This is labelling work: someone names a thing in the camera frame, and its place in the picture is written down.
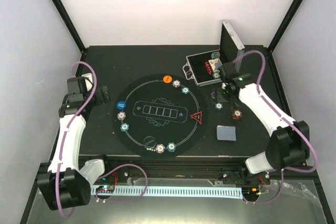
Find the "blue small blind button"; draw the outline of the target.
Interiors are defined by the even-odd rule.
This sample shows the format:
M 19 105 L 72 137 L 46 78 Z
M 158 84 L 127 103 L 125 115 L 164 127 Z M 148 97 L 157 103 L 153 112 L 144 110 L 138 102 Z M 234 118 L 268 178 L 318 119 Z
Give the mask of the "blue small blind button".
M 118 101 L 118 102 L 116 103 L 116 108 L 117 108 L 118 110 L 124 110 L 124 109 L 126 108 L 126 106 L 127 106 L 127 104 L 126 104 L 125 101 Z

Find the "teal poker chip stack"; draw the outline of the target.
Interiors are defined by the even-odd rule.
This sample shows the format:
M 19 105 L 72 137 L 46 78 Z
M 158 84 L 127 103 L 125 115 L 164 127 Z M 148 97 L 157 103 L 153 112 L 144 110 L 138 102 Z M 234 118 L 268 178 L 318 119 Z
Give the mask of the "teal poker chip stack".
M 221 110 L 221 109 L 223 108 L 223 104 L 217 102 L 217 103 L 215 104 L 215 108 L 218 109 L 218 110 Z

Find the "white chip mat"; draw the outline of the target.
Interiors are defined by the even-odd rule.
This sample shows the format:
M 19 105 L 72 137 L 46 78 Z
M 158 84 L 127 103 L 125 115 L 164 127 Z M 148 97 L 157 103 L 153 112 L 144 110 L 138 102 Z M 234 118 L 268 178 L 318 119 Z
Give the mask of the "white chip mat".
M 119 112 L 119 113 L 117 114 L 117 119 L 118 119 L 118 120 L 122 121 L 122 120 L 124 120 L 125 118 L 126 118 L 126 113 L 125 113 L 125 112 L 121 111 L 121 112 Z
M 172 82 L 173 87 L 178 88 L 181 86 L 181 82 L 179 80 L 174 80 Z
M 165 146 L 163 144 L 158 144 L 155 147 L 155 151 L 159 154 L 162 154 L 165 151 Z

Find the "brown poker chip stack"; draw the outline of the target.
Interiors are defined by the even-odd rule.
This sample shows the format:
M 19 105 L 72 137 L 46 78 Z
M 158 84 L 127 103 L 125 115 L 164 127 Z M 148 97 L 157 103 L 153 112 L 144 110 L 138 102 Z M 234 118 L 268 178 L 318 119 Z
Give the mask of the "brown poker chip stack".
M 234 120 L 239 120 L 240 118 L 242 117 L 242 112 L 241 110 L 234 110 L 233 113 L 232 113 L 232 118 Z

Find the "teal chip mat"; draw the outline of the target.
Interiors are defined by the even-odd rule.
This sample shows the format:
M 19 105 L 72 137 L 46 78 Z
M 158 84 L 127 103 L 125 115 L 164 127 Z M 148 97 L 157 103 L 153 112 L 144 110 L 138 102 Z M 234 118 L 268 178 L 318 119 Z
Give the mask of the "teal chip mat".
M 173 143 L 173 142 L 170 142 L 170 143 L 168 143 L 166 149 L 167 149 L 169 152 L 175 152 L 175 150 L 176 150 L 176 144 Z
M 130 126 L 129 126 L 129 124 L 127 124 L 127 123 L 122 123 L 122 124 L 120 125 L 120 130 L 121 130 L 122 132 L 127 132 L 127 131 L 129 130 L 129 128 L 130 128 Z
M 182 91 L 183 94 L 188 94 L 188 93 L 190 92 L 190 90 L 189 90 L 188 87 L 183 87 L 183 88 L 181 89 L 181 91 Z

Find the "red triangular dealer marker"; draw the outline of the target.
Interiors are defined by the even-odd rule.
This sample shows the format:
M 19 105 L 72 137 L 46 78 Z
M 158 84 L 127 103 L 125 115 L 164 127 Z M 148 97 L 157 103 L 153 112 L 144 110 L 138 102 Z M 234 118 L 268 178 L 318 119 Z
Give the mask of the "red triangular dealer marker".
M 199 111 L 190 116 L 192 119 L 194 119 L 197 123 L 202 124 L 203 120 L 203 112 Z

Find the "teal chip mat top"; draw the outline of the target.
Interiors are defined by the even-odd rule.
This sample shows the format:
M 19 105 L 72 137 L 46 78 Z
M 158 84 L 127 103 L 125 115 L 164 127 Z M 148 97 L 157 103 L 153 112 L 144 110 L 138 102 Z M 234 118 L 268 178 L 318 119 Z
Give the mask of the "teal chip mat top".
M 181 89 L 181 91 L 182 91 L 183 94 L 188 94 L 188 93 L 190 92 L 190 90 L 189 90 L 188 87 L 183 87 L 183 88 Z

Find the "blue playing card deck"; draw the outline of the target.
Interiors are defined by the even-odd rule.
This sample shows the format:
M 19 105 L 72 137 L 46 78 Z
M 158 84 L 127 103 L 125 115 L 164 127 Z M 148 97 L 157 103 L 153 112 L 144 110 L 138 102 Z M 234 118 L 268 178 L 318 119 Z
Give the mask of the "blue playing card deck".
M 234 126 L 218 125 L 216 136 L 219 141 L 236 141 L 236 128 Z

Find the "white chip mat top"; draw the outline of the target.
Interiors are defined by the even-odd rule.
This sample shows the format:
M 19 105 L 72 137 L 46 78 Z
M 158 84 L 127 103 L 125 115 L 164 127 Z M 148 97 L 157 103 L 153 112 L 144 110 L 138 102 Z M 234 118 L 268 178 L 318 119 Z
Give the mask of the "white chip mat top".
M 172 82 L 173 87 L 178 88 L 181 86 L 181 82 L 179 80 L 174 80 Z

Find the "orange big blind button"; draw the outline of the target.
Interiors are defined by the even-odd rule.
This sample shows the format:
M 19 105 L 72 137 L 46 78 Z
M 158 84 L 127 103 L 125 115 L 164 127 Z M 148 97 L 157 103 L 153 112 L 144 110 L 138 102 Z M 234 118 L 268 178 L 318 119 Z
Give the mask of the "orange big blind button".
M 163 77 L 163 82 L 164 83 L 171 83 L 172 81 L 173 81 L 173 78 L 171 76 L 169 76 L 169 75 L 165 75 Z

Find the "white chip mat bottom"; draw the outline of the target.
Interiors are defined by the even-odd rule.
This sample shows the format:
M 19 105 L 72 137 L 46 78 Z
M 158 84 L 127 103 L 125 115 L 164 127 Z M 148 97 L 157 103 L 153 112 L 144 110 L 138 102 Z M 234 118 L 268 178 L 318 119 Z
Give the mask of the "white chip mat bottom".
M 159 154 L 162 154 L 165 151 L 165 146 L 163 144 L 158 144 L 155 147 L 155 151 Z

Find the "teal chip mat bottom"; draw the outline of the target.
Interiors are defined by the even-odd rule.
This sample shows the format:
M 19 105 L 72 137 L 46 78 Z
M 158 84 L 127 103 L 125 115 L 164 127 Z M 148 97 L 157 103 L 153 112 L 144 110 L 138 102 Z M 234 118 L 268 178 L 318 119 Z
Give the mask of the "teal chip mat bottom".
M 167 149 L 169 152 L 175 152 L 175 150 L 176 150 L 176 144 L 173 143 L 173 142 L 170 142 L 170 143 L 168 143 L 166 149 Z

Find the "teal chips case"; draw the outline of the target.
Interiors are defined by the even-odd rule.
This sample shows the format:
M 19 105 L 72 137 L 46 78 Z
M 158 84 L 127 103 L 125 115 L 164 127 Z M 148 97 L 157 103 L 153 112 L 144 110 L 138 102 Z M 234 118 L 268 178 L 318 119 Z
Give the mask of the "teal chips case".
M 215 73 L 213 73 L 213 77 L 215 79 L 218 79 L 218 78 L 220 78 L 220 74 L 218 72 L 215 72 Z
M 220 57 L 219 51 L 215 51 L 211 53 L 211 58 L 212 59 L 218 59 Z

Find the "boxed card deck in case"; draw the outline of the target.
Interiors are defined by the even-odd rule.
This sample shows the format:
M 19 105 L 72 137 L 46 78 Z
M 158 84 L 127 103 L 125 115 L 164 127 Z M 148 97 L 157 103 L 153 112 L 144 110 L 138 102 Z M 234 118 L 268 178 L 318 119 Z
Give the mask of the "boxed card deck in case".
M 218 72 L 219 67 L 221 67 L 223 65 L 219 58 L 211 59 L 211 60 L 208 61 L 208 63 L 209 63 L 213 72 Z

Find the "round black poker mat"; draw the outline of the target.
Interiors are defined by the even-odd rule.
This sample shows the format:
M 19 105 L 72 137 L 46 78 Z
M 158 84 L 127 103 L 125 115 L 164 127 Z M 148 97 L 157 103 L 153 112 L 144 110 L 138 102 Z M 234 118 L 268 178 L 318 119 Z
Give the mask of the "round black poker mat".
M 169 75 L 179 80 L 181 86 L 173 87 L 164 83 L 163 77 Z M 181 89 L 188 87 L 190 92 L 183 94 Z M 116 103 L 125 101 L 124 110 L 118 110 Z M 207 127 L 208 107 L 200 90 L 182 77 L 159 73 L 139 78 L 125 86 L 118 95 L 113 108 L 113 131 L 118 140 L 132 153 L 150 159 L 172 158 L 184 154 L 194 147 L 204 136 Z M 117 119 L 119 112 L 126 118 Z M 203 112 L 202 124 L 190 116 Z M 129 124 L 127 132 L 120 130 L 122 123 Z M 168 143 L 176 144 L 175 152 L 169 152 Z M 155 151 L 158 144 L 165 146 L 159 154 Z

